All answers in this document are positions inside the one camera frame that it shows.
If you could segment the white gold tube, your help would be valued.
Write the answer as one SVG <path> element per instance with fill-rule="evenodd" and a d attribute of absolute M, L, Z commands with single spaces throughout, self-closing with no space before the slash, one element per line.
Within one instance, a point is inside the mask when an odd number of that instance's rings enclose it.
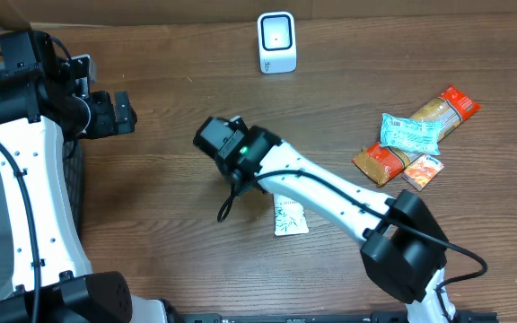
<path fill-rule="evenodd" d="M 277 237 L 305 234 L 309 232 L 304 208 L 286 196 L 274 194 L 274 218 Z"/>

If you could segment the orange spaghetti packet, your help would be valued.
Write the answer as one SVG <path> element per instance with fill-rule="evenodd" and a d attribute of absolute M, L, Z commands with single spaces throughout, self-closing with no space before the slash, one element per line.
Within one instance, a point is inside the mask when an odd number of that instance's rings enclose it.
<path fill-rule="evenodd" d="M 443 124 L 439 135 L 441 142 L 480 109 L 481 106 L 464 92 L 449 86 L 409 118 L 415 121 L 440 121 Z M 383 186 L 423 154 L 381 147 L 379 134 L 379 141 L 368 148 L 364 147 L 354 157 L 353 164 L 378 186 Z"/>

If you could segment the teal tissue packet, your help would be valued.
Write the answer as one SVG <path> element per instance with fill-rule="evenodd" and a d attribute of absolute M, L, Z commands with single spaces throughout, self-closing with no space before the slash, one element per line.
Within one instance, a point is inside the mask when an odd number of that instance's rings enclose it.
<path fill-rule="evenodd" d="M 382 114 L 380 146 L 411 153 L 439 155 L 440 121 L 415 121 Z"/>

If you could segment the orange white carton box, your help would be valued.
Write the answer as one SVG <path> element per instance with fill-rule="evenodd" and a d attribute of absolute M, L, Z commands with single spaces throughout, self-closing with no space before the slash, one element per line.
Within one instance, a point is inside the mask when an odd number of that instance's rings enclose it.
<path fill-rule="evenodd" d="M 416 190 L 422 191 L 444 168 L 444 164 L 429 154 L 423 154 L 402 173 L 402 178 Z"/>

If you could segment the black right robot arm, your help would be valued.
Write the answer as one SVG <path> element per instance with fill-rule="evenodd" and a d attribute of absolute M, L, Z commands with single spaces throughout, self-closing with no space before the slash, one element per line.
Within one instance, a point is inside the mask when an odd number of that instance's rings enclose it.
<path fill-rule="evenodd" d="M 368 277 L 405 304 L 409 322 L 495 322 L 494 313 L 458 311 L 449 284 L 487 272 L 486 261 L 450 243 L 417 195 L 391 197 L 361 188 L 298 153 L 263 127 L 242 118 L 210 117 L 193 144 L 208 155 L 230 184 L 218 211 L 223 222 L 237 196 L 251 188 L 285 196 L 336 225 L 352 238 Z"/>

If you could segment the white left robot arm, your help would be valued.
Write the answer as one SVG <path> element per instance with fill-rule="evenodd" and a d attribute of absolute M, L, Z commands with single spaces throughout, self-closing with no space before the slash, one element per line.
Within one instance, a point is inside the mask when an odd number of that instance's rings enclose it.
<path fill-rule="evenodd" d="M 0 175 L 14 247 L 13 294 L 0 322 L 181 321 L 166 300 L 94 273 L 67 194 L 63 146 L 134 131 L 125 92 L 92 92 L 92 61 L 43 31 L 0 36 Z"/>

